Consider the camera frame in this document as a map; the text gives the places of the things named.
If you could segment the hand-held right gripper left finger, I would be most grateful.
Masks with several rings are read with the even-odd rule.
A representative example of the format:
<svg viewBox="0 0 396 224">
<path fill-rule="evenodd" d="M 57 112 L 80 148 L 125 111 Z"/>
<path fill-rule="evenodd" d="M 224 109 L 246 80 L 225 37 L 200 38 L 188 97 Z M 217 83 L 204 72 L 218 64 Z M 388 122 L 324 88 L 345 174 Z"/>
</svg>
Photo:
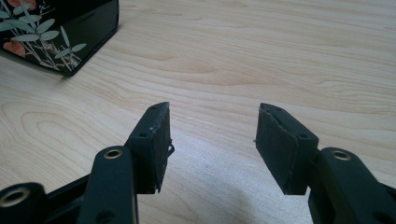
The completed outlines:
<svg viewBox="0 0 396 224">
<path fill-rule="evenodd" d="M 161 191 L 169 156 L 175 151 L 168 102 L 150 106 L 137 122 L 125 146 L 132 151 L 137 194 Z"/>
</svg>

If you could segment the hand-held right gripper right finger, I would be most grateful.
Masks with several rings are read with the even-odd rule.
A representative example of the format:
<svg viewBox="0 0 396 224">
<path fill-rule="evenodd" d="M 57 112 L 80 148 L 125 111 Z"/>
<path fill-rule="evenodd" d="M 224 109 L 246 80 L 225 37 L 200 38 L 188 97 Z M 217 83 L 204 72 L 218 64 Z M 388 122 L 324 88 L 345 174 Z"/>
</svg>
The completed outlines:
<svg viewBox="0 0 396 224">
<path fill-rule="evenodd" d="M 285 109 L 260 104 L 256 148 L 286 195 L 305 195 L 318 137 Z"/>
</svg>

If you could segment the black floral tray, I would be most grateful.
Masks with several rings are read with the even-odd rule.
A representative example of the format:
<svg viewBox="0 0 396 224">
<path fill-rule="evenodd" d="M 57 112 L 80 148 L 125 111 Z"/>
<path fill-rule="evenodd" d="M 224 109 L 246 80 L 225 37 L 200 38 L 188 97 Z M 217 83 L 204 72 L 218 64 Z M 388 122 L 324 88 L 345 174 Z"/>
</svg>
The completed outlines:
<svg viewBox="0 0 396 224">
<path fill-rule="evenodd" d="M 120 0 L 0 0 L 0 55 L 73 76 L 119 26 Z"/>
</svg>

